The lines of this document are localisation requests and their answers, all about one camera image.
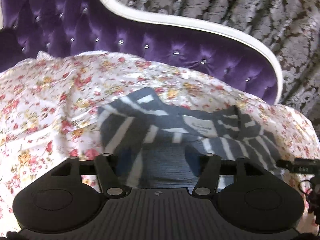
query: bed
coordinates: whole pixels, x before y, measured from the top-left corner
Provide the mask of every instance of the bed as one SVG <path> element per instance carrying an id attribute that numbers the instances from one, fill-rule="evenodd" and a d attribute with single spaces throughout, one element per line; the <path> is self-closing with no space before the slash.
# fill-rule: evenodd
<path id="1" fill-rule="evenodd" d="M 96 106 L 142 87 L 191 109 L 237 105 L 275 134 L 284 158 L 320 156 L 311 123 L 274 105 L 276 57 L 245 33 L 116 0 L 1 0 L 0 16 L 0 233 L 19 230 L 12 200 L 22 188 L 68 156 L 101 153 Z M 285 176 L 293 187 L 301 179 Z M 315 231 L 312 219 L 300 228 Z"/>

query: ribbed black surface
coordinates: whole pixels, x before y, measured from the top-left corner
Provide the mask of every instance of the ribbed black surface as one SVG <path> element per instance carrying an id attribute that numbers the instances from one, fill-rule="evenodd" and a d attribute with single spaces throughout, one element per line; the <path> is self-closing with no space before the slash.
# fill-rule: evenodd
<path id="1" fill-rule="evenodd" d="M 209 200 L 194 198 L 186 189 L 132 189 L 124 198 L 107 201 L 82 228 L 48 235 L 24 229 L 21 234 L 32 240 L 290 240 L 297 236 L 294 229 L 255 234 L 236 228 Z"/>

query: circular logo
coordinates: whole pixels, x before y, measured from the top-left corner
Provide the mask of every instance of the circular logo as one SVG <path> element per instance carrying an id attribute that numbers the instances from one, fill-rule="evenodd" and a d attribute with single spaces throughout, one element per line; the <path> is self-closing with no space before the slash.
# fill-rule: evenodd
<path id="1" fill-rule="evenodd" d="M 163 194 L 162 191 L 156 191 L 156 192 L 155 192 L 155 195 L 156 195 L 156 196 L 161 196 L 162 194 Z"/>

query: clothing label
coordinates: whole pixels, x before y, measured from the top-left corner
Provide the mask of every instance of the clothing label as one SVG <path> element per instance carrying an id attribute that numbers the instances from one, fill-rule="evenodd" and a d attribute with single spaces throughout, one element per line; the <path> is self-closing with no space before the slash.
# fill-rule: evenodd
<path id="1" fill-rule="evenodd" d="M 198 119 L 193 116 L 183 115 L 184 122 L 195 129 L 197 132 L 201 133 L 205 137 L 217 137 L 217 131 L 214 127 L 213 121 Z"/>

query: bed sheet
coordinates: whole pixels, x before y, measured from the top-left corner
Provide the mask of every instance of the bed sheet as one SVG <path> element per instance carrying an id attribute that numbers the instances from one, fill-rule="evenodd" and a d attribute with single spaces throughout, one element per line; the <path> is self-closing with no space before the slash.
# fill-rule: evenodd
<path id="1" fill-rule="evenodd" d="M 275 135 L 284 159 L 320 157 L 318 138 L 302 114 L 206 74 L 123 53 L 53 58 L 40 52 L 0 74 L 1 235 L 19 230 L 12 201 L 20 190 L 69 156 L 88 160 L 102 153 L 97 106 L 143 87 L 152 87 L 167 104 L 194 110 L 236 105 Z M 297 187 L 305 176 L 286 172 L 284 178 Z M 83 182 L 97 189 L 94 176 L 83 176 Z M 298 230 L 315 233 L 307 208 Z"/>

